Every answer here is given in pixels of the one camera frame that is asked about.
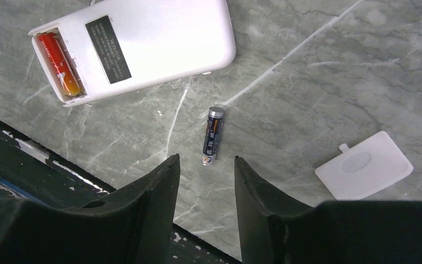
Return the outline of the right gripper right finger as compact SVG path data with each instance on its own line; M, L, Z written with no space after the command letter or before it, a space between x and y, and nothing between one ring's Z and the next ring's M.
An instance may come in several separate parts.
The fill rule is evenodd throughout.
M422 263L422 201L304 204L235 157L243 263Z

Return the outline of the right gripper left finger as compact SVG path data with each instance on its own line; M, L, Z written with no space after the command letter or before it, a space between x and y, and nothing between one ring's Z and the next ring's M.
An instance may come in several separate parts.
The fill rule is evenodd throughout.
M0 199L0 263L166 263L180 156L82 207Z

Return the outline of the white battery cover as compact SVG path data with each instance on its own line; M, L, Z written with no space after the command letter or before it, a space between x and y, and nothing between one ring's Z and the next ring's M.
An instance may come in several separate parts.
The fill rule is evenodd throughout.
M414 167L385 131L315 169L316 176L337 200L361 200L409 176Z

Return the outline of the dark battery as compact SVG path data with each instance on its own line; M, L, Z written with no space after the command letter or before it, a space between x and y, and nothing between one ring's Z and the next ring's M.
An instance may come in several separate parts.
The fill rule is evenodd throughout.
M220 132L224 123L225 110L221 107L210 107L208 112L206 134L202 150L202 164L208 166L217 157Z

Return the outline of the red battery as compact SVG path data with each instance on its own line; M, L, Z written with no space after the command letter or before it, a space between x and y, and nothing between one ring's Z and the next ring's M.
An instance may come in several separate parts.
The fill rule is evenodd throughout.
M55 32L46 32L38 35L37 38L52 65L63 95L71 98L81 96L84 91L65 56L58 35Z

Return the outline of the white remote control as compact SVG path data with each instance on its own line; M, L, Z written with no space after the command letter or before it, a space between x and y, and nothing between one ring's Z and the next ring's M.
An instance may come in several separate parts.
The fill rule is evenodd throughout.
M55 32L84 93L64 96L38 35ZM236 46L226 1L101 1L30 30L65 107L228 66Z

